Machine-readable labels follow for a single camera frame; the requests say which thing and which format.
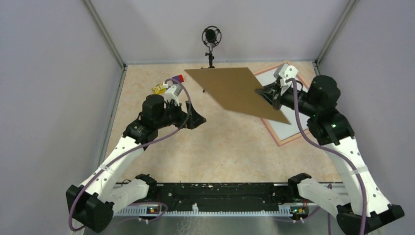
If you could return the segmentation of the purple red toy block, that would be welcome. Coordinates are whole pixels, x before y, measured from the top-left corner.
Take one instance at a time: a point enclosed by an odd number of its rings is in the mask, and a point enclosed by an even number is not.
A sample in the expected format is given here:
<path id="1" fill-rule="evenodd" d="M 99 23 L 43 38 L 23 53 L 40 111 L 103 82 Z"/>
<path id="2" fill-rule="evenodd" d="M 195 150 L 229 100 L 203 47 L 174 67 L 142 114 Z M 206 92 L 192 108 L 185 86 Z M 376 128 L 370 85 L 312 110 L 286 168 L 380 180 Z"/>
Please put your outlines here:
<path id="1" fill-rule="evenodd" d="M 184 77 L 182 74 L 176 75 L 172 77 L 173 80 L 179 82 L 179 83 L 183 83 L 184 82 Z"/>

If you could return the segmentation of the brown cardboard backing board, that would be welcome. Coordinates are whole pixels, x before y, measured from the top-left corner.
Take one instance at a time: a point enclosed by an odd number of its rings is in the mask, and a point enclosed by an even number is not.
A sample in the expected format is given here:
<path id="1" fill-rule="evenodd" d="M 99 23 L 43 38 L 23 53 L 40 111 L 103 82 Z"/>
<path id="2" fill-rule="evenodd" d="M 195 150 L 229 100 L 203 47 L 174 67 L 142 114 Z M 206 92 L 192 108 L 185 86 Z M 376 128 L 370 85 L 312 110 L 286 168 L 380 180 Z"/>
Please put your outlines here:
<path id="1" fill-rule="evenodd" d="M 290 124 L 282 111 L 275 110 L 255 92 L 263 86 L 247 67 L 186 69 L 185 72 L 226 110 Z"/>

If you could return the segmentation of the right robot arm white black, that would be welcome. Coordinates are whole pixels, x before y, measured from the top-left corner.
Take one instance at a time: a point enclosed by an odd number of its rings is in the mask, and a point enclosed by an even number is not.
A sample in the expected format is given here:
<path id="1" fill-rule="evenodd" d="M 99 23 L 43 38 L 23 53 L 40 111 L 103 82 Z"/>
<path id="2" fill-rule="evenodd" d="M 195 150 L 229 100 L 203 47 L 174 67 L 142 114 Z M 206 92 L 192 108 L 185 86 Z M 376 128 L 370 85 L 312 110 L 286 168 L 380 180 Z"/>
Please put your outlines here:
<path id="1" fill-rule="evenodd" d="M 282 106 L 293 109 L 297 125 L 301 124 L 300 114 L 308 117 L 311 137 L 306 141 L 328 155 L 347 191 L 343 198 L 301 173 L 288 181 L 290 200 L 299 202 L 304 198 L 314 202 L 336 218 L 346 235 L 366 235 L 405 215 L 400 205 L 384 196 L 365 164 L 354 130 L 336 108 L 341 92 L 332 77 L 314 77 L 307 91 L 299 91 L 294 78 L 278 78 L 256 89 L 256 93 L 277 110 Z"/>

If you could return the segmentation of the black microphone on tripod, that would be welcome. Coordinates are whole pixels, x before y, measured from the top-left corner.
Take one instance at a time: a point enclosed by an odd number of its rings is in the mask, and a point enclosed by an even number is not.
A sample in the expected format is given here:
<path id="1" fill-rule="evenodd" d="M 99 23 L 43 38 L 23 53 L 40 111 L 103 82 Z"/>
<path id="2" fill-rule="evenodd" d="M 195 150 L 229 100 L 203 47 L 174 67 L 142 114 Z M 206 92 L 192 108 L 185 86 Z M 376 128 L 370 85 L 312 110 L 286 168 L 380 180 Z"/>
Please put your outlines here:
<path id="1" fill-rule="evenodd" d="M 221 40 L 222 32 L 218 27 L 214 25 L 206 27 L 202 32 L 202 42 L 208 48 L 208 52 L 205 53 L 205 56 L 208 57 L 209 69 L 214 68 L 213 49 L 220 44 Z"/>

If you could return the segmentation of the yellow owl toy block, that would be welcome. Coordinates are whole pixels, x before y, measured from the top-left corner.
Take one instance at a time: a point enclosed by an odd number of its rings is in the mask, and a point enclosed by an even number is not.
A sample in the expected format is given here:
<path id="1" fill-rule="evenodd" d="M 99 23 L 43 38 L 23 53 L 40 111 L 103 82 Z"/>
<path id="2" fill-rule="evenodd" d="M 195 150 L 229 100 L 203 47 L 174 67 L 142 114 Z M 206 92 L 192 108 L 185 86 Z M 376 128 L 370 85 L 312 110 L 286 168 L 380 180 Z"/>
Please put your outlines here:
<path id="1" fill-rule="evenodd" d="M 163 84 L 157 84 L 151 89 L 153 94 L 163 94 L 166 91 L 166 87 Z"/>

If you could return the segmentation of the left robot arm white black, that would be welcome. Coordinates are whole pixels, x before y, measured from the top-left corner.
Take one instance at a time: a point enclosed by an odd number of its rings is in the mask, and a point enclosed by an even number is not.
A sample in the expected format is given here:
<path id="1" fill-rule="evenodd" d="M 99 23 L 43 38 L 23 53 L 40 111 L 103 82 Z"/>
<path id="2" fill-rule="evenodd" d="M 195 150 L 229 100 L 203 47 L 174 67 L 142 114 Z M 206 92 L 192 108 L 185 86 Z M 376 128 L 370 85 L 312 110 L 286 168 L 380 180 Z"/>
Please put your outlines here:
<path id="1" fill-rule="evenodd" d="M 125 189 L 114 189 L 129 165 L 148 146 L 161 142 L 181 129 L 195 129 L 206 122 L 192 106 L 187 111 L 175 98 L 151 94 L 142 104 L 138 117 L 127 125 L 117 145 L 107 159 L 80 185 L 66 191 L 69 211 L 68 225 L 73 232 L 85 227 L 100 233 L 110 224 L 115 213 L 128 204 L 142 199 L 152 202 L 157 189 L 148 182 L 134 179 Z"/>

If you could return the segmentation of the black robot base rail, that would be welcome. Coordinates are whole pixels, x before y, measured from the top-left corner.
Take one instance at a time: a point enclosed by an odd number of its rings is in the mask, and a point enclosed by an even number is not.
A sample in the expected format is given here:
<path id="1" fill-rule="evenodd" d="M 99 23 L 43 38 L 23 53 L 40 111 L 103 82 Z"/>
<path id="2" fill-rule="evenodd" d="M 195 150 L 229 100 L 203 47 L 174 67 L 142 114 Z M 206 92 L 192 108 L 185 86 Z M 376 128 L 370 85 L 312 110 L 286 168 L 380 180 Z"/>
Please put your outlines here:
<path id="1" fill-rule="evenodd" d="M 289 212 L 309 213 L 311 201 L 296 196 L 286 183 L 158 183 L 138 203 L 159 202 L 169 212 Z"/>

